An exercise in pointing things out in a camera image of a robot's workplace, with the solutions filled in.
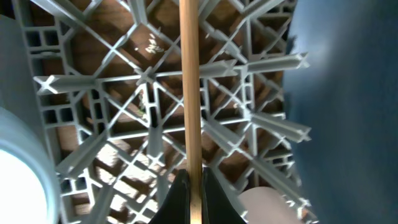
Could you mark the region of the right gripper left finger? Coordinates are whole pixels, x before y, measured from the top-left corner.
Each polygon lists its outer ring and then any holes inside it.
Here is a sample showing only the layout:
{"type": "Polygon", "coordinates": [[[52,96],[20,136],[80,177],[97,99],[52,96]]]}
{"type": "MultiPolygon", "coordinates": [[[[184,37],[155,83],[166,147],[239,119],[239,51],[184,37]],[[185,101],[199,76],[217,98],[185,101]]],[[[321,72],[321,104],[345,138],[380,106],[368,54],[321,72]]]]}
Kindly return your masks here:
{"type": "Polygon", "coordinates": [[[158,212],[149,224],[190,223],[190,178],[185,169],[179,170],[158,212]]]}

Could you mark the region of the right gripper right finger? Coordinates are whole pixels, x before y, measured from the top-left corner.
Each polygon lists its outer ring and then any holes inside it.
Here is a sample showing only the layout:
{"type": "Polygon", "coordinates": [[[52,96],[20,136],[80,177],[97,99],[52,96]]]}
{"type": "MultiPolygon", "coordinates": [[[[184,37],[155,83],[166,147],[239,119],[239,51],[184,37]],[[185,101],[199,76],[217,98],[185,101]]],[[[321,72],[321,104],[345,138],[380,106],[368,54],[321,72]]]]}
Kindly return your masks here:
{"type": "Polygon", "coordinates": [[[213,171],[202,173],[202,219],[204,224],[246,224],[233,208],[213,171]]]}

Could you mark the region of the pink cup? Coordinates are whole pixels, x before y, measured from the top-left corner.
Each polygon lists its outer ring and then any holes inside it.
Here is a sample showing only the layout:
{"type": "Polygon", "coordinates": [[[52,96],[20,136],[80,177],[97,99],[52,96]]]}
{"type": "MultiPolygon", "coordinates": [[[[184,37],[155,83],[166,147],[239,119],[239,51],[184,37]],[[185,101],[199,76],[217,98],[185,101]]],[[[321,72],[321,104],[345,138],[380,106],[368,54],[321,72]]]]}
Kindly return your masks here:
{"type": "Polygon", "coordinates": [[[282,196],[270,187],[255,187],[238,197],[249,224],[302,224],[282,196]]]}

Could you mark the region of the small blue bowl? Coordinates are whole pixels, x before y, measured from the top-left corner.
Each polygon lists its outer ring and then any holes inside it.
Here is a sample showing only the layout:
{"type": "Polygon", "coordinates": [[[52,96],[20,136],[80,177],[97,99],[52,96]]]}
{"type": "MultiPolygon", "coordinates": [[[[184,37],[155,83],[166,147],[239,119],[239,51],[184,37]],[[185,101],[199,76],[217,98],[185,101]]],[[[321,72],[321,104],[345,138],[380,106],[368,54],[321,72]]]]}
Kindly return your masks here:
{"type": "Polygon", "coordinates": [[[58,223],[54,164],[32,130],[1,108],[1,224],[58,223]]]}

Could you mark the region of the dark blue plate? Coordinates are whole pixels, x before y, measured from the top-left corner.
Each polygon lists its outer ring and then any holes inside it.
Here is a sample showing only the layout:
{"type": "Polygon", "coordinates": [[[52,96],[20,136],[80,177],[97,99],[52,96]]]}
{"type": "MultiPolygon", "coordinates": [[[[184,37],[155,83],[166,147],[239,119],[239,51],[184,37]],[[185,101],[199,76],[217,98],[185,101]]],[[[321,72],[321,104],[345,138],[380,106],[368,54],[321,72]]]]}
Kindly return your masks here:
{"type": "Polygon", "coordinates": [[[289,32],[309,67],[284,74],[293,146],[321,223],[397,222],[397,1],[300,0],[289,32]]]}

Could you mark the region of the wooden chopstick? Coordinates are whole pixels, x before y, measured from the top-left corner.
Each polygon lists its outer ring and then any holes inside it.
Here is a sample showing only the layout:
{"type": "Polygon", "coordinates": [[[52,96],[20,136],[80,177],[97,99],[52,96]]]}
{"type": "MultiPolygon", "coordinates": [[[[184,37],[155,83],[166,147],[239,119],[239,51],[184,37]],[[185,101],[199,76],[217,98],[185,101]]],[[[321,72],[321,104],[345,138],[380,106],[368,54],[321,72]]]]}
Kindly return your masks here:
{"type": "Polygon", "coordinates": [[[203,219],[198,2],[180,0],[179,14],[185,143],[190,178],[190,223],[201,224],[203,219]]]}

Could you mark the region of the grey dishwasher rack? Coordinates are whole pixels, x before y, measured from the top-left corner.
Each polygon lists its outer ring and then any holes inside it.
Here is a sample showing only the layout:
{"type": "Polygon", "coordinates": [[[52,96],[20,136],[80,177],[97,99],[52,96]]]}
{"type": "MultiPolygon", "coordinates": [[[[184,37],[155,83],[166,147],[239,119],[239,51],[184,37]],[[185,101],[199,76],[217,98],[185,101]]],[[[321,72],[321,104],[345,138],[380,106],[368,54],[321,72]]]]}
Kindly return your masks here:
{"type": "MultiPolygon", "coordinates": [[[[269,184],[317,223],[292,152],[280,84],[296,1],[200,1],[202,163],[243,219],[269,184]]],[[[42,141],[60,187],[56,223],[148,223],[187,165],[178,1],[2,1],[1,88],[42,141]]]]}

